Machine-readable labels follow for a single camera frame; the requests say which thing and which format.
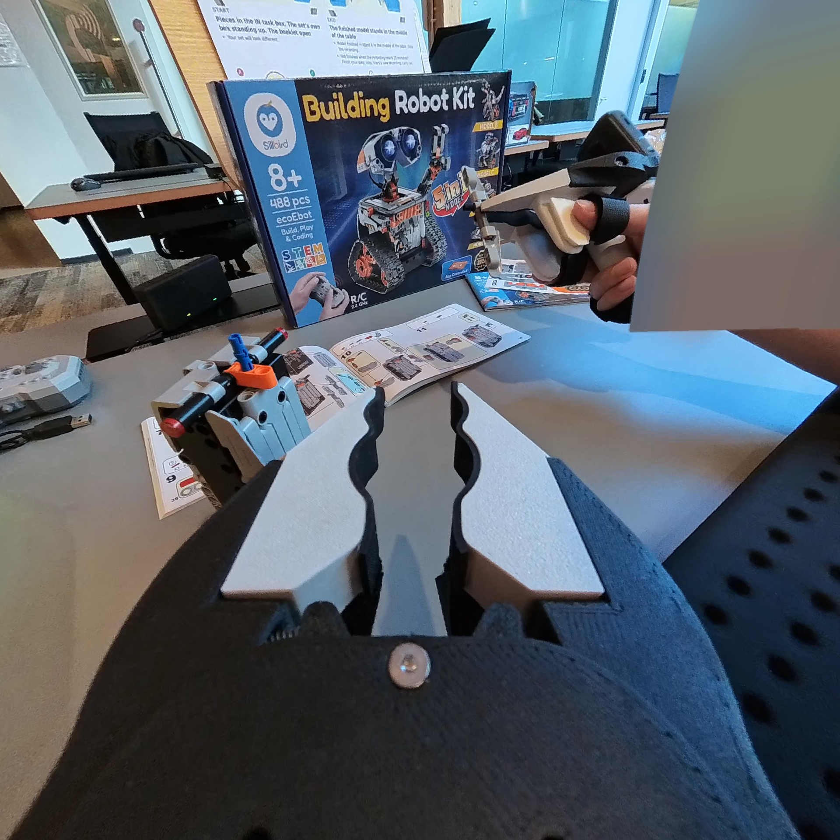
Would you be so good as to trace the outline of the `light grey building beam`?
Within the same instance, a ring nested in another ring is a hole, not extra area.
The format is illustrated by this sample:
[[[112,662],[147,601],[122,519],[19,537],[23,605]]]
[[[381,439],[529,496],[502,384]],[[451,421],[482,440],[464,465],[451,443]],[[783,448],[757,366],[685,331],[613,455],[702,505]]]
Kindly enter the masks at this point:
[[[486,270],[492,276],[498,277],[501,274],[501,237],[490,222],[488,212],[482,208],[488,199],[486,189],[477,172],[468,166],[462,167],[458,178],[465,194],[469,195],[467,208],[472,213],[479,238],[487,252]]]

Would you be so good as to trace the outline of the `blue robot kit box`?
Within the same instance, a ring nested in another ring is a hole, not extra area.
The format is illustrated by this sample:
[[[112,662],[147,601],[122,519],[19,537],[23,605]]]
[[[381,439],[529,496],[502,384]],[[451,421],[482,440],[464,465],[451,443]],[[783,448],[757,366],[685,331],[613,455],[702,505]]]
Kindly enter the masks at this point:
[[[459,176],[501,189],[508,70],[208,86],[293,326],[487,269]]]

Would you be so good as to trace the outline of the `black box with green light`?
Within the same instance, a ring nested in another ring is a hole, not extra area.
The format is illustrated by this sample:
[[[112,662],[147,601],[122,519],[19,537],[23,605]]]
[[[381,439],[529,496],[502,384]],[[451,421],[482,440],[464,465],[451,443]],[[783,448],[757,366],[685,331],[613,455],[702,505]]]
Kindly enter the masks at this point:
[[[133,293],[153,326],[164,333],[185,327],[232,296],[222,264],[215,255],[194,259],[147,280]]]

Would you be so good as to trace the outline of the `blue printed manual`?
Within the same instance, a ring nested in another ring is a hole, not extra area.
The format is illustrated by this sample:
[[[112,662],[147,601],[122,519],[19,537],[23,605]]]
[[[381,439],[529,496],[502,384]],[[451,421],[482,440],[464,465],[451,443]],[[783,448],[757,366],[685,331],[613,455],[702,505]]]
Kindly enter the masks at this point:
[[[523,259],[503,259],[500,274],[470,272],[467,281],[485,312],[503,308],[534,308],[588,302],[589,283],[546,286],[531,274]]]

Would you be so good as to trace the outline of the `grey brick robot model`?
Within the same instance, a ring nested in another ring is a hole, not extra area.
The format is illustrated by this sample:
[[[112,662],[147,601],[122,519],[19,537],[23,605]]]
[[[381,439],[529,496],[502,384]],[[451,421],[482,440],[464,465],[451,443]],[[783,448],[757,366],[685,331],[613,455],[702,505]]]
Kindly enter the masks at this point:
[[[235,352],[226,347],[189,363],[182,378],[152,402],[164,439],[203,484],[219,509],[264,466],[282,460],[311,429],[289,377],[280,346],[287,332],[274,329],[243,338],[255,372],[266,366],[273,386],[240,385],[226,372]]]

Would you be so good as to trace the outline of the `black folding stand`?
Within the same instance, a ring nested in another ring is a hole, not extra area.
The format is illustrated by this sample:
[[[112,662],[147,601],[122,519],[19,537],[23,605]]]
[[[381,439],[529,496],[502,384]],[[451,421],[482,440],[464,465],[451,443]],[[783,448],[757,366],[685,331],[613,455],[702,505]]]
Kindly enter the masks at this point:
[[[467,24],[438,27],[429,48],[429,64],[433,73],[470,71],[483,48],[495,33],[490,19]]]

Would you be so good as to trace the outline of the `grey desk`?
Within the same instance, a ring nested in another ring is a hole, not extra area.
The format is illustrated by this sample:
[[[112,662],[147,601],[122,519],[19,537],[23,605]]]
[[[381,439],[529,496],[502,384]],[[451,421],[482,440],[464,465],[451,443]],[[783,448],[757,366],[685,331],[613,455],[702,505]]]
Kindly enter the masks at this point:
[[[728,332],[632,333],[585,305],[499,311],[530,341],[457,374],[568,464],[661,560],[831,386]],[[6,838],[46,782],[89,684],[163,564],[213,508],[158,518],[140,432],[151,401],[274,311],[92,364],[92,425],[2,454],[2,791]],[[447,381],[386,411],[374,499],[384,585],[374,633],[440,635],[448,553]]]

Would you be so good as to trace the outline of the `grey remote controller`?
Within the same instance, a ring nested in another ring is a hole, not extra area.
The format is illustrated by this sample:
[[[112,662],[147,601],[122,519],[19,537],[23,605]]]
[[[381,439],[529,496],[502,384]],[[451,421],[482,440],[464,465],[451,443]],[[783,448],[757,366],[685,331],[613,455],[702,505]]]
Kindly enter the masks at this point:
[[[67,410],[91,391],[82,359],[67,354],[1,369],[1,427]]]

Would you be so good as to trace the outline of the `person's right hand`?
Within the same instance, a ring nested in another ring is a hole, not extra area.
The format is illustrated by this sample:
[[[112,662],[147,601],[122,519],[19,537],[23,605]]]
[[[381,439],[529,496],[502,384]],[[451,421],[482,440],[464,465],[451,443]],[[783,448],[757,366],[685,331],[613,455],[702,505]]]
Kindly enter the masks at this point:
[[[601,245],[606,234],[622,235],[632,255],[604,269],[588,266],[585,278],[590,282],[591,309],[605,322],[630,323],[637,280],[637,265],[646,232],[650,206],[615,201],[590,194],[574,204],[573,216],[591,235],[591,244]]]

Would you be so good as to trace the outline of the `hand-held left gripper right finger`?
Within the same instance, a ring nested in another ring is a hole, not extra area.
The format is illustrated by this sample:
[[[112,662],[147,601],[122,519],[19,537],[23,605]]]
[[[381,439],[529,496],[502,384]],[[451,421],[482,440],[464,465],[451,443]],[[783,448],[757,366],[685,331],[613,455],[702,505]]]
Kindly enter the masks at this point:
[[[550,457],[468,387],[451,385],[455,499],[449,556],[436,579],[450,635],[471,635],[503,603],[537,623],[541,602],[600,599],[604,585]]]

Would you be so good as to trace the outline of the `small toy box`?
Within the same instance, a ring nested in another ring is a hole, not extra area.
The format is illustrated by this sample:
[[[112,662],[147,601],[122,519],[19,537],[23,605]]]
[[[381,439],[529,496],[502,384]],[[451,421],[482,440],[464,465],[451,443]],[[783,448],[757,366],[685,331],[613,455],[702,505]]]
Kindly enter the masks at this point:
[[[508,99],[507,145],[529,140],[537,85],[534,81],[512,82]]]

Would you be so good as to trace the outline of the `person's right forearm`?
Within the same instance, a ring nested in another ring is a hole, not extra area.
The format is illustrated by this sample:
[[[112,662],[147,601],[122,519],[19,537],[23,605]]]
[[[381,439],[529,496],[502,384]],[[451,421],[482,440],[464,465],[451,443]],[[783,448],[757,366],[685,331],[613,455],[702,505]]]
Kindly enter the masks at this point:
[[[747,329],[732,334],[839,385],[839,329]]]

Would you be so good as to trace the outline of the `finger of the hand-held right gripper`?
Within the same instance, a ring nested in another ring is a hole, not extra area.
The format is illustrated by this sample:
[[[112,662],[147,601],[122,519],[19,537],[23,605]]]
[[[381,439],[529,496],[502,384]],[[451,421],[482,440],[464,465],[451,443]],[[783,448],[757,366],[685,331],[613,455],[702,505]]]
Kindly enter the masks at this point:
[[[481,203],[476,202],[476,214],[516,213],[534,208],[535,203],[546,197],[576,200],[581,197],[581,189],[571,185],[569,171],[562,169],[501,192]]]
[[[513,243],[519,238],[549,242],[549,234],[535,211],[482,211],[482,242],[485,245]]]

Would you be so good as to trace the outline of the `white instruction poster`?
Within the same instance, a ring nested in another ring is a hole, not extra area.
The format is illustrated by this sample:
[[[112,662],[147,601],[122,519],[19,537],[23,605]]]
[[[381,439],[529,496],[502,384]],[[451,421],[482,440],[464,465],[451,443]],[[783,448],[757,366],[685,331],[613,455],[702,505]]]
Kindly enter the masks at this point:
[[[412,1],[199,1],[227,79],[424,74]]]

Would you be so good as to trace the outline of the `framed wall picture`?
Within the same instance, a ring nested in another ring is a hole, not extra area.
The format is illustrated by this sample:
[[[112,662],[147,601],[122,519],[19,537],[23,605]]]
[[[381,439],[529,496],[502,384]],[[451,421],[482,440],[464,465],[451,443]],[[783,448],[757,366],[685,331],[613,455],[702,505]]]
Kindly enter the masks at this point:
[[[145,90],[106,1],[35,1],[83,100],[140,98]]]

